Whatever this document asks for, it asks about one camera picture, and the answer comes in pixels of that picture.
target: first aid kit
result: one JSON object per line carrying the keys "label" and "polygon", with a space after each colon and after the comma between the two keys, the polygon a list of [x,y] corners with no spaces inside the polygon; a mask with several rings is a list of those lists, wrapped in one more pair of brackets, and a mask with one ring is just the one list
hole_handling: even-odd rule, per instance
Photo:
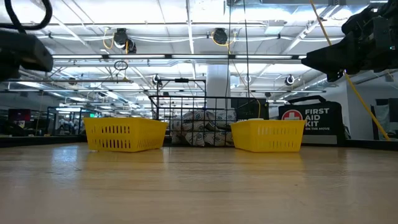
{"label": "first aid kit", "polygon": [[[317,100],[319,103],[295,105],[310,100]],[[288,102],[289,105],[279,107],[279,119],[305,120],[303,143],[339,146],[344,144],[345,129],[339,103],[327,101],[318,95]]]}

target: ceiling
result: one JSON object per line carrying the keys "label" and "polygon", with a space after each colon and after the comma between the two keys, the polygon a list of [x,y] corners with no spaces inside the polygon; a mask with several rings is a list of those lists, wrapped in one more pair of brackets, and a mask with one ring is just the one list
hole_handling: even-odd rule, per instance
{"label": "ceiling", "polygon": [[[45,89],[93,90],[150,90],[152,77],[205,79],[209,64],[229,64],[232,76],[250,75],[252,90],[300,90],[301,86],[322,80],[323,74],[302,64],[300,60],[172,60],[130,59],[129,68],[116,77],[113,65],[118,60],[73,58],[73,55],[123,54],[111,45],[112,33],[117,28],[127,28],[127,33],[137,46],[137,54],[206,54],[227,55],[228,49],[216,45],[211,38],[215,28],[231,33],[231,54],[234,55],[305,55],[326,47],[327,42],[308,1],[279,1],[289,4],[261,4],[246,0],[246,13],[242,0],[231,7],[224,0],[52,0],[53,18],[43,30],[30,32],[36,35],[54,55],[69,55],[69,59],[55,59],[52,73],[22,70],[23,79],[109,80],[126,77],[131,83],[42,83]],[[317,12],[323,17],[326,32],[337,43],[343,38],[341,25],[349,16],[360,12],[368,1],[345,1],[348,5],[328,5],[329,1],[315,1]],[[19,20],[25,25],[38,23],[44,16],[38,0],[13,1]],[[0,22],[10,22],[4,6],[0,6]],[[293,75],[296,81],[287,87],[284,79]],[[200,90],[194,83],[170,83],[166,89]],[[32,88],[12,83],[11,88]],[[242,81],[232,96],[246,96]],[[64,97],[79,96],[95,99],[96,93],[58,93]],[[146,95],[154,93],[119,92],[120,99],[146,103]],[[264,93],[253,93],[264,97]],[[279,98],[274,94],[272,99]]]}

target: white pillar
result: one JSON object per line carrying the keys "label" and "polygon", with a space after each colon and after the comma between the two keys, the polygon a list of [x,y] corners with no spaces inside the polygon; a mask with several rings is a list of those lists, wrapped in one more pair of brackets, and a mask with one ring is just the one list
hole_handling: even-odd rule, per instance
{"label": "white pillar", "polygon": [[[206,90],[207,96],[231,96],[229,72],[227,65],[207,66]],[[230,106],[230,100],[217,99],[217,108],[223,109]],[[207,108],[216,108],[216,100],[208,99]]]}

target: wooden table surface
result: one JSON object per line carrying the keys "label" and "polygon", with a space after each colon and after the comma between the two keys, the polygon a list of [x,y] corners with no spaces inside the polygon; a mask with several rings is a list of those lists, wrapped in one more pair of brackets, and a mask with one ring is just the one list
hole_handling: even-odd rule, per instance
{"label": "wooden table surface", "polygon": [[1,223],[397,223],[398,153],[0,149]]}

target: plastic basket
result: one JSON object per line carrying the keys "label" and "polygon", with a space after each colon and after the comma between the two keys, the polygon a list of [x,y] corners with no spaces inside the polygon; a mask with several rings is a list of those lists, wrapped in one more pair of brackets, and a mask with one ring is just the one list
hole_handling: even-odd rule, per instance
{"label": "plastic basket", "polygon": [[305,121],[241,121],[231,125],[234,145],[252,152],[299,152]]}
{"label": "plastic basket", "polygon": [[145,118],[84,118],[88,147],[138,152],[163,146],[167,123]]}

